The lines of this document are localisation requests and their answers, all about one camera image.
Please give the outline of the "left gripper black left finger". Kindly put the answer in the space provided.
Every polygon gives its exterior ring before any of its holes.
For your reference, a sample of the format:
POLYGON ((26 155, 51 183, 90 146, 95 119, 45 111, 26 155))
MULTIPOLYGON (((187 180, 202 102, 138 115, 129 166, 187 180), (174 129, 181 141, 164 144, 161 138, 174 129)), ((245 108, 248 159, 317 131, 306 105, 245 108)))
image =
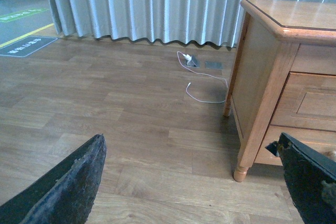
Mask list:
POLYGON ((1 205, 1 223, 85 223, 94 205, 107 147, 95 135, 1 205))

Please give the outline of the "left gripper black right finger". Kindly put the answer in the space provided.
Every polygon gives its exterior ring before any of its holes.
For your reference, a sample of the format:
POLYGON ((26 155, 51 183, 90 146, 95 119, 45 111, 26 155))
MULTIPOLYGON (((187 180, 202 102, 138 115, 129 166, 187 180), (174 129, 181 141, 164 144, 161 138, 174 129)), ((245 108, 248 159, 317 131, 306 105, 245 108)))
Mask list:
POLYGON ((286 186, 304 223, 335 223, 335 161, 282 132, 265 147, 280 157, 286 186))

